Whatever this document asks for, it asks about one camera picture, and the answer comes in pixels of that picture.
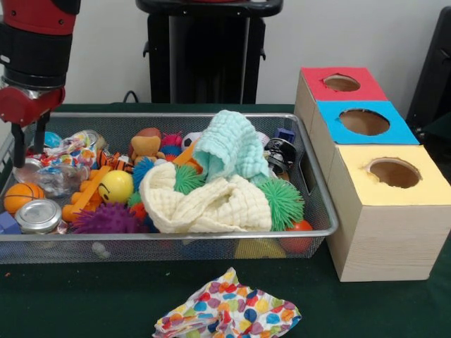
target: wire mesh tray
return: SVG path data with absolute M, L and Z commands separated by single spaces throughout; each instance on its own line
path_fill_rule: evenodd
M 170 261 L 231 258 L 310 258 L 324 238 L 338 227 L 338 219 L 326 183 L 311 147 L 307 131 L 294 115 L 245 114 L 255 128 L 273 135 L 277 128 L 296 134 L 296 163 L 291 183 L 305 200 L 305 218 L 311 232 L 239 232 L 218 234 L 66 234 L 1 235 L 0 263 L 78 263 L 98 261 Z M 69 137 L 80 130 L 96 130 L 112 151 L 128 152 L 131 138 L 141 129 L 157 127 L 176 133 L 204 130 L 213 113 L 54 113 L 48 131 Z M 33 126 L 26 131 L 29 142 Z M 0 148 L 1 200 L 15 180 L 11 174 L 13 138 Z M 69 198 L 57 199 L 60 205 Z

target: white wall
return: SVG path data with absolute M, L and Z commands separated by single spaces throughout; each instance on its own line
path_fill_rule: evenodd
M 299 67 L 365 66 L 404 115 L 433 29 L 449 0 L 285 0 L 266 19 L 267 61 L 258 103 L 295 100 Z M 133 89 L 149 100 L 142 58 L 147 15 L 134 1 L 82 1 L 75 27 L 66 103 L 121 101 Z

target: polka dot fabric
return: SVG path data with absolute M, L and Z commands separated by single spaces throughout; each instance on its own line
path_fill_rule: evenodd
M 302 316 L 289 301 L 251 290 L 230 268 L 155 324 L 155 338 L 276 338 Z

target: stacked boxes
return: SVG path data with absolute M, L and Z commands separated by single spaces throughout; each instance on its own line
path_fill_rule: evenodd
M 364 68 L 303 68 L 296 115 L 340 218 L 342 282 L 424 280 L 451 228 L 451 187 Z

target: smiley face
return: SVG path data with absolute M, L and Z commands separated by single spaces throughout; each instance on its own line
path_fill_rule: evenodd
M 105 203 L 127 203 L 133 193 L 132 175 L 122 170 L 112 170 L 101 180 L 98 192 Z

